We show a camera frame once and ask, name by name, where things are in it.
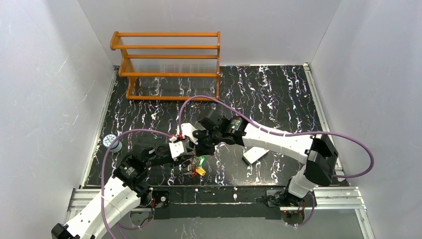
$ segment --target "robotic arm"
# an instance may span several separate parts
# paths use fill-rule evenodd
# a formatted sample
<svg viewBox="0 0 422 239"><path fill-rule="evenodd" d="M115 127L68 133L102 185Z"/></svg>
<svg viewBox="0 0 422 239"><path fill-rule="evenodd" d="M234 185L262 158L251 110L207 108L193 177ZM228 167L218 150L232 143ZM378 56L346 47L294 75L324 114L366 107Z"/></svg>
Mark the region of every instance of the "robotic arm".
<svg viewBox="0 0 422 239"><path fill-rule="evenodd" d="M187 167L190 158L214 155L221 142L257 146L289 156L305 166L293 176L282 192L266 196L269 207L297 206L313 188L329 186L338 153L327 135L280 137L261 131L241 117L227 119L218 111L204 111L199 116L204 130L190 123L182 124L182 132L164 145L136 144L123 158L105 185L105 217L110 226L130 210L149 202L152 187L144 181L148 168L163 164ZM273 128L271 131L288 133ZM101 194L65 225L57 224L51 231L53 239L99 239L106 233L101 215Z"/></svg>

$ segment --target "small white container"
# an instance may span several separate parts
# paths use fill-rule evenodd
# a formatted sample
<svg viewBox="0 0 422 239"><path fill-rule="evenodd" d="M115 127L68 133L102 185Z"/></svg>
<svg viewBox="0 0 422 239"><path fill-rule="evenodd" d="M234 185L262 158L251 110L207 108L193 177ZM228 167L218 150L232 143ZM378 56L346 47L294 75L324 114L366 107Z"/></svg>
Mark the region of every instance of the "small white container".
<svg viewBox="0 0 422 239"><path fill-rule="evenodd" d="M116 135L114 135L114 134L109 134L106 137L104 137L104 139L103 139L103 145L107 148L110 147L110 152L112 152L112 153L119 152L122 148L122 144L121 144L120 140L118 140L116 143L114 143L113 146L110 146L111 143L113 142L113 140L115 140L115 139L116 139Z"/></svg>

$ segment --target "wooden rack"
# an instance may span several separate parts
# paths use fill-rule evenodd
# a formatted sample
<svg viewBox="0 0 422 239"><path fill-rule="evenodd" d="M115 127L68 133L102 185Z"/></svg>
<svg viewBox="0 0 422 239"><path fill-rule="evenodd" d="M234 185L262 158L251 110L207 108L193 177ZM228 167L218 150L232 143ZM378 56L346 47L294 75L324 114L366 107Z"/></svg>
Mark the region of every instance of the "wooden rack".
<svg viewBox="0 0 422 239"><path fill-rule="evenodd" d="M142 37L166 37L177 38L211 38L216 37L216 44L148 44L141 43ZM121 65L119 75L129 79L129 86L126 92L128 100L165 100L185 101L185 96L136 96L132 94L135 81L138 77L210 77L215 78L215 99L218 99L219 72L220 72L220 32L118 32L115 31L110 41L110 48L114 51L121 51ZM192 52L192 50L216 51L212 55L192 54L128 54L128 50L177 50L179 52ZM137 63L138 59L151 59L154 63ZM206 98L196 98L198 101L210 101Z"/></svg>

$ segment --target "black marble table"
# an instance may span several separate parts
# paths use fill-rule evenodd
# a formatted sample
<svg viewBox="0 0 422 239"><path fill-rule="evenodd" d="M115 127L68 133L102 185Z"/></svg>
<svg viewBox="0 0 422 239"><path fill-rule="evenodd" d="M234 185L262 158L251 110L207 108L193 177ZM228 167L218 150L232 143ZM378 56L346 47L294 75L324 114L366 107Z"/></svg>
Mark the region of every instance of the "black marble table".
<svg viewBox="0 0 422 239"><path fill-rule="evenodd" d="M251 119L288 132L322 130L302 66L227 66L220 70L220 99ZM214 85L210 79L156 78L143 80L142 90L138 86L134 91L154 95L212 95ZM105 135L117 135L134 128L176 133L177 113L183 102L128 101L126 90L127 79L118 78L86 186L100 184L101 163L106 151L101 141ZM207 108L222 110L227 118L233 115L228 109L211 102L191 102L186 107L183 122L198 125L199 112ZM124 137L121 141L123 149L107 159L106 178L138 140L154 144L164 142L165 138L149 133ZM222 143L214 156L206 156L203 164L207 171L205 176L190 178L184 175L186 169L157 166L149 169L146 181L151 185L285 185L302 167L299 162L274 152L248 166L242 160L246 150L246 147Z"/></svg>

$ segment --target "gray floor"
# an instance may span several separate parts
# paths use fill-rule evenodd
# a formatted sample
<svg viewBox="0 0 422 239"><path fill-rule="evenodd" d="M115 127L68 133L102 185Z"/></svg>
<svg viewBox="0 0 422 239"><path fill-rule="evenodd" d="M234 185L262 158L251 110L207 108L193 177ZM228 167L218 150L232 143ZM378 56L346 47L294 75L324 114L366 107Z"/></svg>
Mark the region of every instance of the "gray floor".
<svg viewBox="0 0 422 239"><path fill-rule="evenodd" d="M141 230L123 230L128 239L362 239L354 210L316 210L304 226L294 229L264 218L185 218L155 220ZM129 216L120 223L131 226ZM112 228L117 238L123 237Z"/></svg>

